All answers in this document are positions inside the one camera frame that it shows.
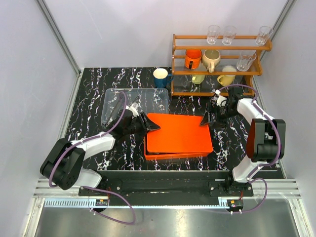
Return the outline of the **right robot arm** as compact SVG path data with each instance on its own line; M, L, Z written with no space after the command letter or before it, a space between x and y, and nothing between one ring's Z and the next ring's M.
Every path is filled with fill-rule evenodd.
M207 104L201 126L211 130L224 128L228 119L242 115L250 125L245 157L230 171L220 190L235 196L246 189L253 176L263 167L275 164L284 156L286 123L268 115L255 97L244 95L241 84L226 86L228 96L215 92L215 104Z

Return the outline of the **black metal tongs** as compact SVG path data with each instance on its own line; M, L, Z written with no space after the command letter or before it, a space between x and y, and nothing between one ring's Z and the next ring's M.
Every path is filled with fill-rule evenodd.
M122 110L125 109L126 106L130 106L132 103L139 104L139 100L140 96L138 95L129 105L124 105L125 97L122 94L115 94L110 97L106 97L101 116L101 123L104 126L108 126L116 118L120 117Z

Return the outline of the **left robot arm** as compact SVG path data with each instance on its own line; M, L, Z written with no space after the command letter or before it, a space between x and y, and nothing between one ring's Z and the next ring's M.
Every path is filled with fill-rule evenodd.
M159 130L160 126L141 112L134 115L130 110L113 120L105 132L81 140L59 139L40 167L42 176L51 188L68 190L72 186L88 186L97 196L102 195L107 184L102 176L91 169L84 169L83 162L96 154L112 150L127 135Z

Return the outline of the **orange box lid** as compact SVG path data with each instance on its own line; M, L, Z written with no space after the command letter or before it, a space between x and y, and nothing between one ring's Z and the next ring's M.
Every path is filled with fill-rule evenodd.
M160 126L147 134L150 153L211 153L213 145L208 126L200 126L201 116L149 113Z

